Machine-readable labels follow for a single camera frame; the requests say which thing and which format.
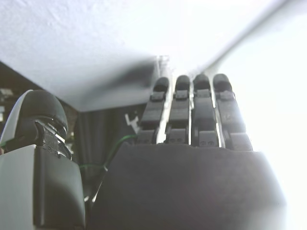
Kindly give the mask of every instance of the cable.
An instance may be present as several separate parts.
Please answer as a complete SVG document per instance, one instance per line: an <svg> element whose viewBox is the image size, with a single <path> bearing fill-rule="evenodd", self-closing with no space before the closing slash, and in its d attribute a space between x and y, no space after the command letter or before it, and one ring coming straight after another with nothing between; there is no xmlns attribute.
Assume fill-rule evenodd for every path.
<svg viewBox="0 0 307 230"><path fill-rule="evenodd" d="M101 165L101 164L95 164L95 163L88 163L88 164L81 164L79 165L79 168L80 169L83 169L83 168L87 168L87 167L97 167L97 168L101 168L101 169L105 169L105 171L107 171L107 167L109 166L109 164L111 163L111 160L113 159L114 155L116 154L116 150L117 148L121 145L121 143L127 139L130 139L130 138L136 138L137 135L126 135L124 137L122 137L121 139L119 139L115 145L112 147L107 159L106 159L106 162Z"/></svg>

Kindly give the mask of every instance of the black robotic finger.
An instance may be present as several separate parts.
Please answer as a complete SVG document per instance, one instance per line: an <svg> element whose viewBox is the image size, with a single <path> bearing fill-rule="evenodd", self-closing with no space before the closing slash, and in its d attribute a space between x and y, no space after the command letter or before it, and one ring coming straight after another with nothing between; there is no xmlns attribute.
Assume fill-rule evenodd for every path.
<svg viewBox="0 0 307 230"><path fill-rule="evenodd" d="M194 109L192 110L191 143L199 147L219 146L209 79L204 74L199 74L193 84Z"/></svg>
<svg viewBox="0 0 307 230"><path fill-rule="evenodd" d="M165 77L159 78L155 83L140 122L141 129L138 132L137 144L156 143L168 87L169 81Z"/></svg>
<svg viewBox="0 0 307 230"><path fill-rule="evenodd" d="M231 150L252 150L229 79L224 74L217 74L213 79L213 86L226 148Z"/></svg>
<svg viewBox="0 0 307 230"><path fill-rule="evenodd" d="M166 143L189 143L189 89L190 80L188 76L179 76L166 126Z"/></svg>

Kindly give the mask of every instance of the robotic hand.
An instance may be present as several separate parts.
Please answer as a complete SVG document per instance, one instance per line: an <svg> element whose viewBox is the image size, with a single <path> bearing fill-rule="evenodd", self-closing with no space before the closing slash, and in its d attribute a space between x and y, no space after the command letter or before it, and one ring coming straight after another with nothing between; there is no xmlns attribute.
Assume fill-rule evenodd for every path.
<svg viewBox="0 0 307 230"><path fill-rule="evenodd" d="M157 144L169 90L168 79L157 81L135 144L124 143L113 158L86 229L283 229L284 196L264 155L252 150L228 78L213 79L215 108L208 78L197 76L193 86L191 93L189 78L178 78L166 140ZM66 130L51 94L29 91L16 103L0 142L3 229L85 228Z"/></svg>

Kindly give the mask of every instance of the green wire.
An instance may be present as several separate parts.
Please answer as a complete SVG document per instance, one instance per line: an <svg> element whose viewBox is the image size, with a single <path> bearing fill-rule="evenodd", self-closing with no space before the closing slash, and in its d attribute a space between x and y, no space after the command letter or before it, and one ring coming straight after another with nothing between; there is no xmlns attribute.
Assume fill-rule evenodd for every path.
<svg viewBox="0 0 307 230"><path fill-rule="evenodd" d="M121 145L121 143L123 141L127 140L127 139L136 138L136 137L137 137L137 135L126 135L126 136L122 137L121 139L119 139L115 143L115 145L112 147L104 165L89 163L89 164L81 164L81 165L79 165L79 168L82 169L82 168L87 168L87 167L97 167L97 168L100 168L100 169L104 168L107 171L107 167L109 166L111 160L113 159L113 157L116 153L116 149Z"/></svg>

